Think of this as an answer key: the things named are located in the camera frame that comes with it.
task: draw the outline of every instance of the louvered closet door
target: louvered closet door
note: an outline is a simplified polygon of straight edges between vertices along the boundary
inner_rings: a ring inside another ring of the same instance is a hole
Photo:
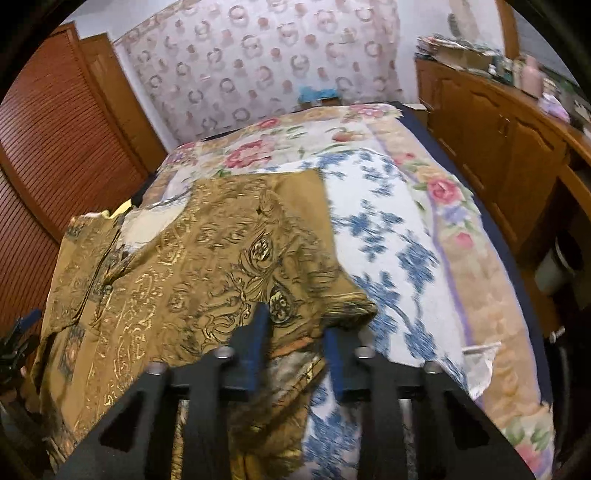
[[[60,232],[73,215],[117,207],[147,175],[98,94],[72,25],[43,42],[2,101],[0,143]]]
[[[60,27],[0,105],[0,337],[45,307],[70,218],[119,206],[146,176],[98,94],[73,25]]]
[[[0,336],[45,305],[58,250],[0,170]]]

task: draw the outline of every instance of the screw head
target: screw head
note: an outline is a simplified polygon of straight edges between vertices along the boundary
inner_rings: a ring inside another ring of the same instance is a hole
[[[234,356],[234,353],[234,349],[228,345],[219,346],[213,351],[213,354],[217,358],[231,358]]]
[[[358,346],[355,349],[355,356],[357,358],[373,358],[375,357],[375,350],[370,346]]]
[[[425,364],[423,365],[423,370],[425,370],[425,372],[428,374],[440,374],[441,372],[443,372],[443,368],[441,368],[441,365],[439,365],[434,360],[429,360],[428,362],[425,362]]]
[[[150,362],[148,364],[148,368],[146,368],[146,371],[150,375],[162,375],[164,372],[166,372],[167,368],[168,365],[164,362]]]

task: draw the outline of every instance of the pink bottle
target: pink bottle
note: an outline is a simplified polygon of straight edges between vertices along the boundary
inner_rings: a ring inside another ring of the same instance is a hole
[[[540,98],[542,96],[544,76],[538,70],[538,61],[531,55],[525,58],[525,67],[521,72],[521,90],[529,95]]]

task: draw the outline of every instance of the wallpaper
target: wallpaper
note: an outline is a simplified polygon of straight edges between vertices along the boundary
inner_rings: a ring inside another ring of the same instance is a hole
[[[180,143],[299,109],[303,87],[399,99],[399,43],[396,0],[182,0],[115,42]]]

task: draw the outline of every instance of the wooden door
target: wooden door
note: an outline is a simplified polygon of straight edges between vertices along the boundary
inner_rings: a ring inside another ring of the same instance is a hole
[[[73,25],[58,28],[0,104],[0,336],[44,308],[70,218],[119,206],[146,176]]]
[[[156,171],[166,150],[145,116],[105,33],[80,40],[90,72],[121,130],[146,169]]]
[[[518,105],[508,117],[507,171],[491,202],[514,252],[531,233],[556,183],[566,143],[533,114]]]
[[[476,82],[465,82],[466,112],[460,169],[484,201],[492,198],[506,175],[504,154],[509,129],[507,100]]]
[[[73,24],[37,49],[0,105],[11,167],[58,231],[70,218],[117,208],[147,171],[99,94]]]
[[[462,147],[465,94],[454,70],[437,68],[441,71],[437,72],[431,121],[437,140],[455,162]]]

